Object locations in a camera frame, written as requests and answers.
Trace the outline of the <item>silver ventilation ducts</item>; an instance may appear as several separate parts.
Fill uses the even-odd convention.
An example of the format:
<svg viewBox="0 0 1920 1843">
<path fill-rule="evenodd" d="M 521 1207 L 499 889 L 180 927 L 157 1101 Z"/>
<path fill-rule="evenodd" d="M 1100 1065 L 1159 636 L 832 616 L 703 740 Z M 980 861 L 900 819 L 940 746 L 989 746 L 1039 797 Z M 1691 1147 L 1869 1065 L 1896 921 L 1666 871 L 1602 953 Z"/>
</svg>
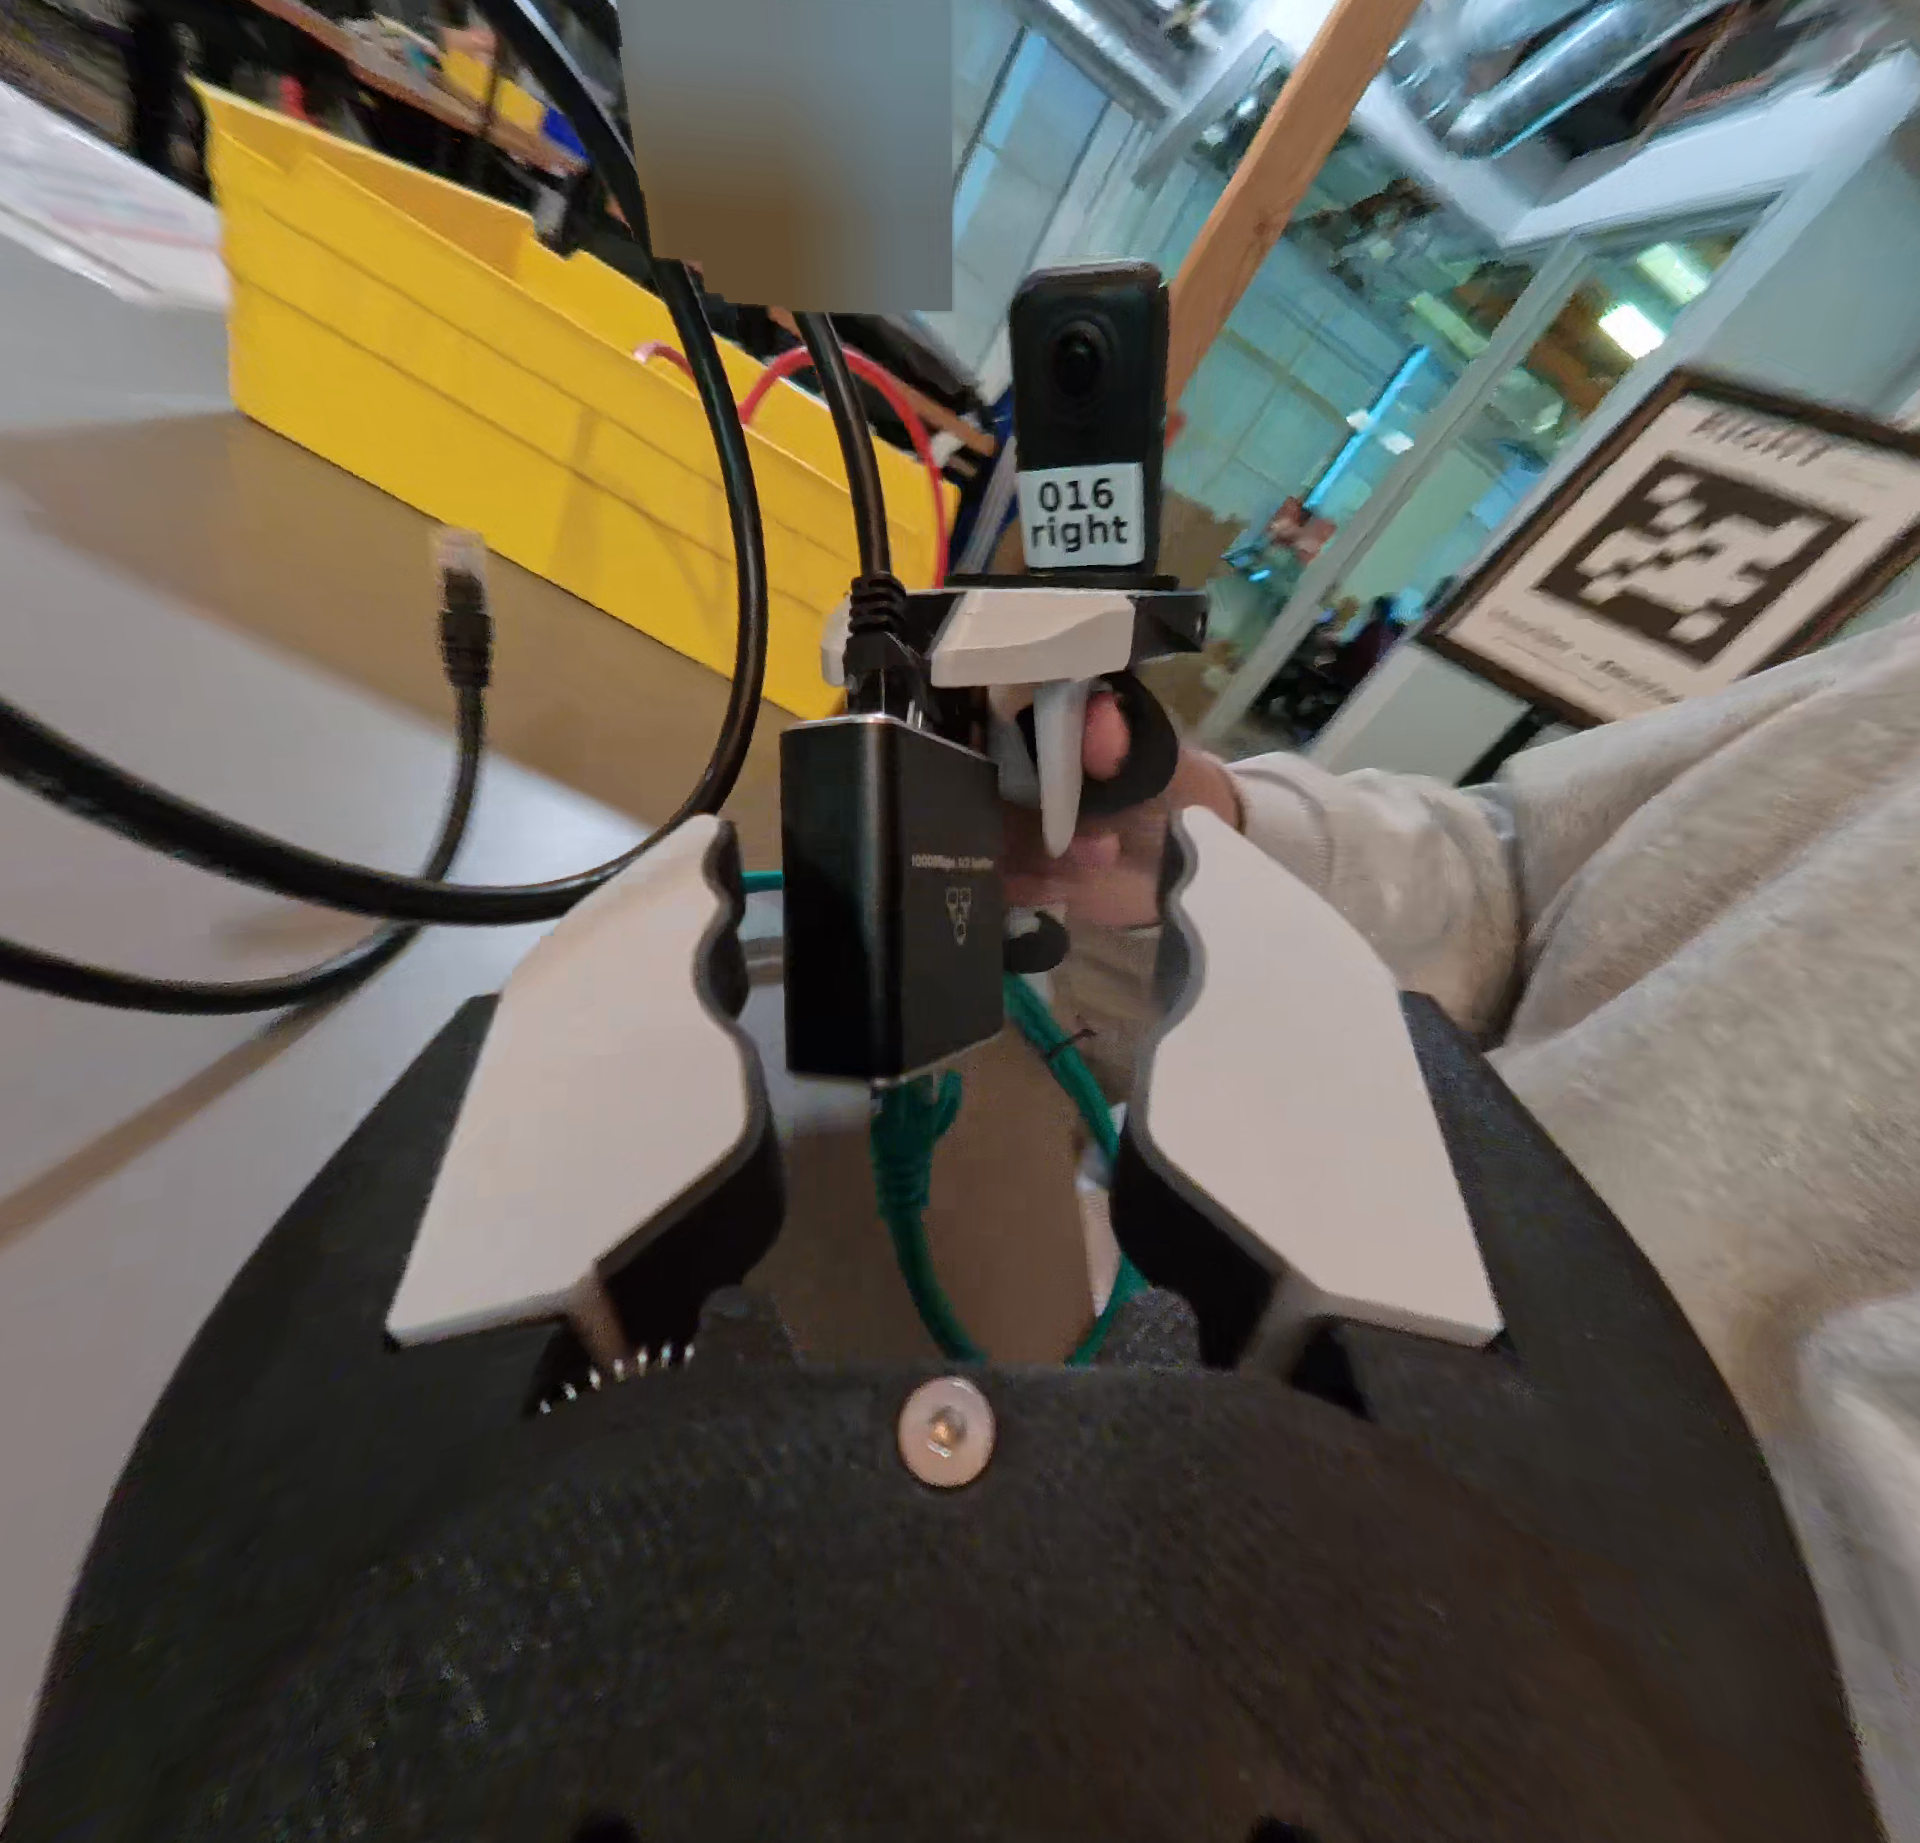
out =
<svg viewBox="0 0 1920 1843">
<path fill-rule="evenodd" d="M 1144 130 L 1131 176 L 1228 176 L 1331 0 L 995 0 Z M 1916 0 L 1420 0 L 1362 134 L 1420 176 L 1639 152 L 1916 52 Z"/>
</svg>

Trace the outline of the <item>printed paper sheet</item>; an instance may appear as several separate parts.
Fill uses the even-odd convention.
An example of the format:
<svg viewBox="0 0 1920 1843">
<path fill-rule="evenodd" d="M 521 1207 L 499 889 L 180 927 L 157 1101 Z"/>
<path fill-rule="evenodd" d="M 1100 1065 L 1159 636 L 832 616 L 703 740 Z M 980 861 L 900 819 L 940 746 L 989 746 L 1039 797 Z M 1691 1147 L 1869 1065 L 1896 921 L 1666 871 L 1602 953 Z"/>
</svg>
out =
<svg viewBox="0 0 1920 1843">
<path fill-rule="evenodd" d="M 4 238 L 124 302 L 222 314 L 222 218 L 99 138 L 4 92 Z"/>
</svg>

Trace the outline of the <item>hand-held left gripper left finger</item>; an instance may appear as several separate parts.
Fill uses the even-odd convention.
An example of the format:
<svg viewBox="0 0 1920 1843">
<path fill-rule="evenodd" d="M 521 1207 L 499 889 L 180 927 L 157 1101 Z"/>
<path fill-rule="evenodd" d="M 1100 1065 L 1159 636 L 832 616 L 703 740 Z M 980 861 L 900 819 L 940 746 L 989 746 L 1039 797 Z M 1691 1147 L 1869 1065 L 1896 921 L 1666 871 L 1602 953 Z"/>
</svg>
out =
<svg viewBox="0 0 1920 1843">
<path fill-rule="evenodd" d="M 594 1379 L 684 1369 L 785 1221 L 734 827 L 700 815 L 514 967 L 449 1125 L 386 1335 L 561 1329 Z"/>
</svg>

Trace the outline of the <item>wooden workbench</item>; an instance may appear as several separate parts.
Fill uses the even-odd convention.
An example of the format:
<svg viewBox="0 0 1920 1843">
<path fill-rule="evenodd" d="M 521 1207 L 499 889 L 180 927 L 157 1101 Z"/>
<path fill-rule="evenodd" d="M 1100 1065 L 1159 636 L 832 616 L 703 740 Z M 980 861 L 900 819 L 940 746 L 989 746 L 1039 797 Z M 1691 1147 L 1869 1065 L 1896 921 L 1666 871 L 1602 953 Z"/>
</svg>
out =
<svg viewBox="0 0 1920 1843">
<path fill-rule="evenodd" d="M 518 128 L 498 100 L 476 100 L 439 80 L 418 80 L 383 56 L 365 34 L 351 32 L 295 0 L 124 0 L 133 10 L 189 28 L 216 52 L 261 64 L 280 76 L 317 76 L 343 86 L 354 100 L 373 100 L 483 146 L 541 178 L 566 178 L 584 164 L 535 128 Z"/>
</svg>

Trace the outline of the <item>wooden beam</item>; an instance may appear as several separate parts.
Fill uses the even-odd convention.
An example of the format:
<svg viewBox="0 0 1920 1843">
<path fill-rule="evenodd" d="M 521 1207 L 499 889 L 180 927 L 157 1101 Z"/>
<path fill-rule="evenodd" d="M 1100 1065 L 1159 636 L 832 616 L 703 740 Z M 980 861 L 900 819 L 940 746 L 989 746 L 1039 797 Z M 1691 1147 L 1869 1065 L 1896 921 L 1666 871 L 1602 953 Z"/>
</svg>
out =
<svg viewBox="0 0 1920 1843">
<path fill-rule="evenodd" d="M 1334 0 L 1171 280 L 1174 408 L 1424 0 Z"/>
</svg>

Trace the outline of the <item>person's right hand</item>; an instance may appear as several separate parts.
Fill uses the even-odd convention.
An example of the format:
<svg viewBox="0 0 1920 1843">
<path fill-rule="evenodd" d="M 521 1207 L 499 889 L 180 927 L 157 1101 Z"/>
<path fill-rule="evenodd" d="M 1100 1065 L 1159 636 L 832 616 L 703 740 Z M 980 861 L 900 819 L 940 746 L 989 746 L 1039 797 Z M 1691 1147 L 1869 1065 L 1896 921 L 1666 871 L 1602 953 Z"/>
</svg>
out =
<svg viewBox="0 0 1920 1843">
<path fill-rule="evenodd" d="M 1167 829 L 1187 807 L 1210 809 L 1231 829 L 1241 827 L 1228 763 L 1193 744 L 1177 746 L 1174 771 L 1156 795 L 1107 815 L 1084 815 L 1061 851 L 1046 845 L 1035 807 L 999 799 L 1008 905 L 1046 911 L 1070 929 L 1156 925 Z"/>
</svg>

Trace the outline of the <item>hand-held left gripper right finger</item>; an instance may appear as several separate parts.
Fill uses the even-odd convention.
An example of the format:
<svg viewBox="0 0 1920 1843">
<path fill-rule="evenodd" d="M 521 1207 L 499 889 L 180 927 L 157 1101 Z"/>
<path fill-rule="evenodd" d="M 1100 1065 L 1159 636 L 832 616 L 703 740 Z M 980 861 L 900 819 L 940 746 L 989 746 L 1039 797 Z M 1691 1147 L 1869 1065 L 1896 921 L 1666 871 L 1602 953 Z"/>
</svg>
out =
<svg viewBox="0 0 1920 1843">
<path fill-rule="evenodd" d="M 1284 1375 L 1336 1323 L 1465 1349 L 1506 1325 L 1392 971 L 1204 807 L 1165 833 L 1110 1203 L 1210 1371 Z"/>
</svg>

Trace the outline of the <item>yellow plastic bin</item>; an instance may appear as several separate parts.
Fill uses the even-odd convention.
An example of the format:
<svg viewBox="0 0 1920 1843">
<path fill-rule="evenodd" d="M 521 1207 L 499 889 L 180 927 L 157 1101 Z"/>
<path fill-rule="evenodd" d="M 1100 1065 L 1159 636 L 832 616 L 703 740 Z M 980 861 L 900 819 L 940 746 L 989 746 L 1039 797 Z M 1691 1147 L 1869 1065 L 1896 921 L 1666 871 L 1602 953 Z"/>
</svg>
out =
<svg viewBox="0 0 1920 1843">
<path fill-rule="evenodd" d="M 735 554 L 659 300 L 529 216 L 197 84 L 234 408 L 708 670 Z"/>
</svg>

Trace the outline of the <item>black ethernet splitter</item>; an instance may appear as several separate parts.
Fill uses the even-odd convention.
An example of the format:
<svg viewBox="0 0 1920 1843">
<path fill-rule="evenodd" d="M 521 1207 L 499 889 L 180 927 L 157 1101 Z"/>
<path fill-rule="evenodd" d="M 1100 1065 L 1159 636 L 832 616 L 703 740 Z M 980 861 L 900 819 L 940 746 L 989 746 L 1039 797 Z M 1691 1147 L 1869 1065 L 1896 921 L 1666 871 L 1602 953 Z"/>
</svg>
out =
<svg viewBox="0 0 1920 1843">
<path fill-rule="evenodd" d="M 779 736 L 782 1023 L 803 1079 L 893 1087 L 1001 1027 L 994 763 L 883 714 Z"/>
</svg>

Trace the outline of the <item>person's right forearm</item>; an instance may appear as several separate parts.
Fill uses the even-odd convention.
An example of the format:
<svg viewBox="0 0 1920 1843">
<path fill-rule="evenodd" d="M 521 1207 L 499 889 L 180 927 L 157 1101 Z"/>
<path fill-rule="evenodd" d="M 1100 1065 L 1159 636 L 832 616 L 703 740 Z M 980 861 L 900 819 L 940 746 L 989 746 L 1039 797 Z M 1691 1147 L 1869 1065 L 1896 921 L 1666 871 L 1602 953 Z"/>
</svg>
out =
<svg viewBox="0 0 1920 1843">
<path fill-rule="evenodd" d="M 1489 783 L 1295 755 L 1241 831 L 1477 1039 L 1560 1145 L 1916 1147 L 1909 616 Z"/>
</svg>

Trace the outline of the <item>framed black white marker sign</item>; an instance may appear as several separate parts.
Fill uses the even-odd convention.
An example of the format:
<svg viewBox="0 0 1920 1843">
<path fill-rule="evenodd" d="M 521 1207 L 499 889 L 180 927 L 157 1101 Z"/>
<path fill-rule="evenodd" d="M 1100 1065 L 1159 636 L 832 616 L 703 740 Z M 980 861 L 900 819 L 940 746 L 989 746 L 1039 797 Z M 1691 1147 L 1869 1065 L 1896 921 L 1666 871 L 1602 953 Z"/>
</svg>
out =
<svg viewBox="0 0 1920 1843">
<path fill-rule="evenodd" d="M 1822 646 L 1916 548 L 1913 428 L 1677 368 L 1420 642 L 1548 722 L 1607 726 Z"/>
</svg>

